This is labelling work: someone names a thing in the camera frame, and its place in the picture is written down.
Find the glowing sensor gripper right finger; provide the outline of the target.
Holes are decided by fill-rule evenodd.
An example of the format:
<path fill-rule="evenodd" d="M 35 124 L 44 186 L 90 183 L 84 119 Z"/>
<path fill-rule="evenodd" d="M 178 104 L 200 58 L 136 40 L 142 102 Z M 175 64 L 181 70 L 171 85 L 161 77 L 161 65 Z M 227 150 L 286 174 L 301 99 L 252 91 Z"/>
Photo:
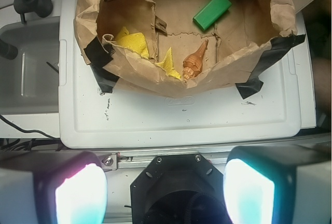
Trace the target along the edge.
<path fill-rule="evenodd" d="M 223 189 L 233 223 L 331 223 L 331 147 L 237 146 Z"/>

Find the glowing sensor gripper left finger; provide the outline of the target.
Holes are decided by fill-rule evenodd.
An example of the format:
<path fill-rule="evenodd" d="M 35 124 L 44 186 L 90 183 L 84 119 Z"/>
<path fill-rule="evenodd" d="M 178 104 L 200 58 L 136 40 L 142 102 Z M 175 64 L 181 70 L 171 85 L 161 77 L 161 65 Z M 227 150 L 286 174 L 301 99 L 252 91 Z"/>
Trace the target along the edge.
<path fill-rule="evenodd" d="M 107 179 L 88 151 L 1 153 L 1 223 L 102 223 Z"/>

